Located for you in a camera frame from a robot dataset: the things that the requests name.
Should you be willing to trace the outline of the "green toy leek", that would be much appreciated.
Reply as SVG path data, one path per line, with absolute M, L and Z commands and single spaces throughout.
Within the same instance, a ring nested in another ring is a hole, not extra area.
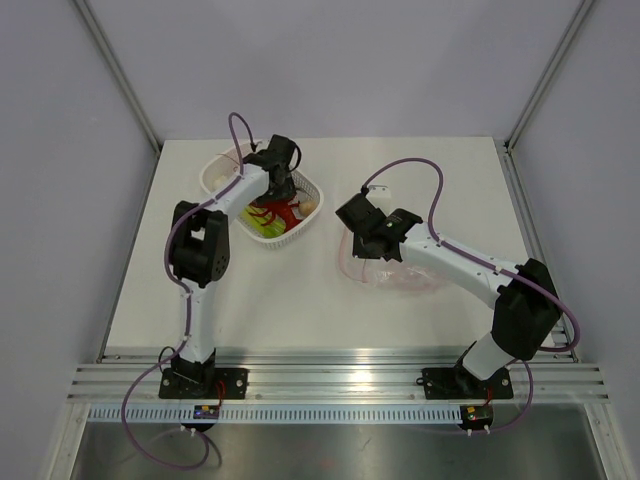
M 260 233 L 265 238 L 276 238 L 285 233 L 282 232 L 283 225 L 277 221 L 275 224 L 270 227 L 262 227 L 256 219 L 253 219 L 250 215 L 249 206 L 247 206 L 242 213 L 242 218 L 246 220 L 250 226 L 254 227 L 258 233 Z

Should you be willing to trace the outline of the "aluminium frame post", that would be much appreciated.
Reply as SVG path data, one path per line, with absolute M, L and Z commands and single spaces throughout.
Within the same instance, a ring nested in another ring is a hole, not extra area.
M 117 89 L 121 93 L 130 113 L 141 129 L 155 157 L 159 159 L 163 143 L 159 139 L 152 122 L 150 121 L 138 95 L 129 81 L 107 32 L 102 26 L 91 2 L 87 0 L 71 0 L 70 4 L 74 7 L 81 22 L 87 29 L 100 58 L 109 71 Z
M 510 133 L 504 141 L 504 148 L 507 153 L 512 154 L 515 151 L 517 144 L 524 136 L 527 127 L 543 104 L 555 78 L 567 61 L 572 48 L 578 41 L 581 32 L 598 4 L 599 1 L 596 0 L 581 0 L 578 2 L 577 7 L 547 59 L 541 74 L 536 80 L 533 90 L 529 94 Z

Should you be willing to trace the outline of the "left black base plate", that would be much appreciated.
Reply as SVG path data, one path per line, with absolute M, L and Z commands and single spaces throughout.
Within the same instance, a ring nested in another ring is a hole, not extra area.
M 248 373 L 242 368 L 214 368 L 199 378 L 191 378 L 173 369 L 164 369 L 158 396 L 169 400 L 243 400 Z

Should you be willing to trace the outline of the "left small circuit board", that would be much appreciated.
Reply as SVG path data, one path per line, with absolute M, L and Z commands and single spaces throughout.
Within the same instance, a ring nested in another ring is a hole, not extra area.
M 217 420 L 220 415 L 220 407 L 217 405 L 195 405 L 194 419 L 210 419 Z

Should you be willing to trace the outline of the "clear zip top bag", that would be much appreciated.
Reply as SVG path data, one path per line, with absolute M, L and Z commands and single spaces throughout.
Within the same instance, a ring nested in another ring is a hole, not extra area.
M 402 292 L 435 292 L 446 287 L 446 278 L 424 267 L 414 267 L 395 260 L 362 259 L 352 255 L 353 234 L 343 229 L 337 265 L 351 281 L 370 288 Z

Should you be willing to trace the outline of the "right small circuit board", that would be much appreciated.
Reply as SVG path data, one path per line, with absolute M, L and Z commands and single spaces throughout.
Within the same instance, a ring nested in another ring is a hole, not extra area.
M 490 404 L 476 406 L 462 406 L 461 420 L 464 428 L 483 429 L 491 426 L 494 419 L 494 409 Z

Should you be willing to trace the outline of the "left aluminium frame post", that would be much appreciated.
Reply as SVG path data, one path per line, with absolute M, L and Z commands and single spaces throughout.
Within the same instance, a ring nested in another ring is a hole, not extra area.
M 138 95 L 129 81 L 107 32 L 102 26 L 91 2 L 87 0 L 71 0 L 70 4 L 74 7 L 81 22 L 87 29 L 100 58 L 109 71 L 117 89 L 121 93 L 130 113 L 141 129 L 155 157 L 159 159 L 163 143 L 159 139 L 152 122 L 150 121 Z

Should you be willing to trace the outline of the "red toy lobster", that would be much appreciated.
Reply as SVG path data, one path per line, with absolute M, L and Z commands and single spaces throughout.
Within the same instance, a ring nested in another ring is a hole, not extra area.
M 302 219 L 296 215 L 299 203 L 297 195 L 289 202 L 279 201 L 258 205 L 254 201 L 249 204 L 249 215 L 256 219 L 262 227 L 270 227 L 279 221 L 283 225 L 282 232 L 287 233 L 302 222 Z

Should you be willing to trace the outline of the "small circuit board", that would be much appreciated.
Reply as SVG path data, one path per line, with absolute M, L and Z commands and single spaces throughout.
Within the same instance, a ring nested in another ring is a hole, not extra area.
M 461 420 L 464 428 L 483 429 L 491 426 L 494 419 L 494 409 L 490 404 L 476 406 L 462 406 Z
M 220 415 L 220 407 L 217 405 L 195 405 L 194 419 L 210 419 L 217 420 Z

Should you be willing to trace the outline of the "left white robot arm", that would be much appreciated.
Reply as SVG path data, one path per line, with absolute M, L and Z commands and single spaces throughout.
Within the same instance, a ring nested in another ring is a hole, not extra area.
M 211 313 L 217 283 L 230 263 L 229 226 L 252 202 L 288 200 L 295 195 L 292 161 L 301 150 L 274 135 L 266 148 L 239 156 L 238 171 L 199 203 L 176 205 L 165 246 L 164 266 L 184 291 L 185 331 L 171 358 L 171 371 L 195 398 L 215 388 L 215 345 Z

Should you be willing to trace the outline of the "aluminium mounting rail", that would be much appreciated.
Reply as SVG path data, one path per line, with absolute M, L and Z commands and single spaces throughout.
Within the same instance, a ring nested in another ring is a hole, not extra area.
M 422 369 L 455 363 L 459 351 L 445 348 L 242 350 L 221 348 L 216 363 L 248 372 L 248 404 L 419 404 Z M 111 348 L 97 363 L 76 368 L 68 400 L 109 402 L 133 392 L 135 402 L 158 398 L 161 374 L 149 348 Z M 603 404 L 609 401 L 600 368 L 568 354 L 537 355 L 528 368 L 510 368 L 514 402 L 526 398 L 534 379 L 537 404 Z

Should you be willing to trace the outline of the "white plastic basket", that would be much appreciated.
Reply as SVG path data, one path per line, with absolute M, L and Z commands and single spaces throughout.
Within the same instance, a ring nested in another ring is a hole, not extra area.
M 200 186 L 206 195 L 221 188 L 237 173 L 238 155 L 234 147 L 211 158 L 200 172 Z M 292 173 L 296 194 L 287 203 L 274 207 L 248 205 L 236 218 L 241 230 L 266 249 L 278 249 L 306 231 L 319 214 L 324 195 L 299 169 Z

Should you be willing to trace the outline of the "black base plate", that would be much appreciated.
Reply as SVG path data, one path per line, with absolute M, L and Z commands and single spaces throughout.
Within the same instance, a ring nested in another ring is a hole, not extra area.
M 423 388 L 427 400 L 509 400 L 514 397 L 506 368 L 499 369 L 487 380 L 479 380 L 457 366 L 424 368 L 416 384 Z
M 169 400 L 243 400 L 248 373 L 242 368 L 214 368 L 199 378 L 191 378 L 173 369 L 164 369 L 158 396 Z

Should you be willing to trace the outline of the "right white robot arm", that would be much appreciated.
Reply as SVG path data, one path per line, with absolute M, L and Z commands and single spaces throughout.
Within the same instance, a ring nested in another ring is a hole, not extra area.
M 360 192 L 336 211 L 360 253 L 425 267 L 471 293 L 493 312 L 490 331 L 451 367 L 423 369 L 418 384 L 426 398 L 510 399 L 508 365 L 531 360 L 562 311 L 547 267 L 529 259 L 498 263 L 447 241 L 430 222 L 398 208 L 385 214 Z

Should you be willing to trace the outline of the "right aluminium frame post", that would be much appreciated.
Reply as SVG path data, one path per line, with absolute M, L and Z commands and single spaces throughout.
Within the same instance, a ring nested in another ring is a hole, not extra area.
M 577 7 L 547 59 L 541 74 L 536 80 L 533 90 L 529 94 L 510 133 L 504 141 L 504 148 L 507 153 L 512 154 L 515 151 L 517 144 L 524 136 L 527 127 L 543 104 L 555 78 L 567 61 L 572 48 L 578 41 L 581 32 L 598 4 L 599 1 L 596 0 L 581 0 L 578 2 Z

